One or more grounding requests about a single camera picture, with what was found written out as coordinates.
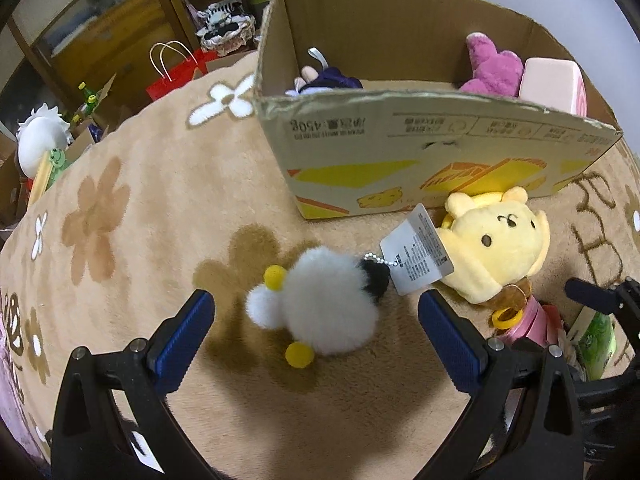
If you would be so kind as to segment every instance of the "yellow pom-pom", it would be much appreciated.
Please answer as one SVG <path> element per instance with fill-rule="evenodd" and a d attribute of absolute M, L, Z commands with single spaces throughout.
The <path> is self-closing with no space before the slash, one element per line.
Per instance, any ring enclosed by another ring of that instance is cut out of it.
<path fill-rule="evenodd" d="M 280 265 L 269 266 L 264 271 L 264 285 L 269 290 L 282 290 L 282 284 L 286 276 L 287 271 L 284 267 Z"/>
<path fill-rule="evenodd" d="M 289 345 L 287 351 L 284 353 L 284 357 L 290 366 L 294 368 L 306 368 L 313 362 L 316 354 L 310 346 L 295 341 Z"/>

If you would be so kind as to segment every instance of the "metal screw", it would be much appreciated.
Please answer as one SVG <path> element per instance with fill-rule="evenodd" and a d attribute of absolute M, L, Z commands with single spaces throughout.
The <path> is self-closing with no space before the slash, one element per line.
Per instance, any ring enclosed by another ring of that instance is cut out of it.
<path fill-rule="evenodd" d="M 139 337 L 138 339 L 134 339 L 131 343 L 129 343 L 129 350 L 132 352 L 140 352 L 144 350 L 146 346 L 146 339 L 143 337 Z"/>
<path fill-rule="evenodd" d="M 549 353 L 553 357 L 562 357 L 562 349 L 558 345 L 551 345 L 549 347 Z"/>
<path fill-rule="evenodd" d="M 71 352 L 71 357 L 76 361 L 79 361 L 86 355 L 86 348 L 84 346 L 79 346 L 73 352 Z"/>
<path fill-rule="evenodd" d="M 486 343 L 489 345 L 489 348 L 491 350 L 495 350 L 496 352 L 499 352 L 500 350 L 504 349 L 504 343 L 500 341 L 497 337 L 492 337 Z"/>

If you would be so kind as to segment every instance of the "white plush toy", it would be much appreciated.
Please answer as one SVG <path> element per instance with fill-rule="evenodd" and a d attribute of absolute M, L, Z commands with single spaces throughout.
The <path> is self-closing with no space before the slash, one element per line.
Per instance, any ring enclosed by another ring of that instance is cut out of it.
<path fill-rule="evenodd" d="M 246 312 L 258 326 L 287 328 L 294 342 L 285 358 L 295 368 L 315 353 L 353 351 L 376 331 L 376 301 L 386 291 L 389 268 L 383 260 L 359 259 L 327 247 L 306 250 L 288 271 L 268 267 L 264 283 L 246 298 Z"/>
<path fill-rule="evenodd" d="M 30 117 L 18 126 L 18 163 L 28 178 L 35 178 L 45 152 L 54 148 L 66 150 L 70 125 L 62 119 L 57 106 L 49 109 L 43 104 L 38 111 L 31 110 Z"/>

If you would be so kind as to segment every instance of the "blue gripper pad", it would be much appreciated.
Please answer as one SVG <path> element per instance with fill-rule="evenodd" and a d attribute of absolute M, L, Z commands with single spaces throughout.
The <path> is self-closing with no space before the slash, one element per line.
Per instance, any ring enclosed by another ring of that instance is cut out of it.
<path fill-rule="evenodd" d="M 489 361 L 482 335 L 468 319 L 458 316 L 437 290 L 420 296 L 418 320 L 456 389 L 473 395 Z"/>
<path fill-rule="evenodd" d="M 146 366 L 160 397 L 177 391 L 215 316 L 213 296 L 196 290 L 175 317 L 165 319 L 149 341 Z"/>

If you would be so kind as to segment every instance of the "pink cube plush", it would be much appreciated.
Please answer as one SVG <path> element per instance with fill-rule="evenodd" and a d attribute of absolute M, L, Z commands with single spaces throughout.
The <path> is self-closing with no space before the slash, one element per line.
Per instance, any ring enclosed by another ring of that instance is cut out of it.
<path fill-rule="evenodd" d="M 587 115 L 584 81 L 575 61 L 548 57 L 527 59 L 518 97 L 561 112 Z"/>

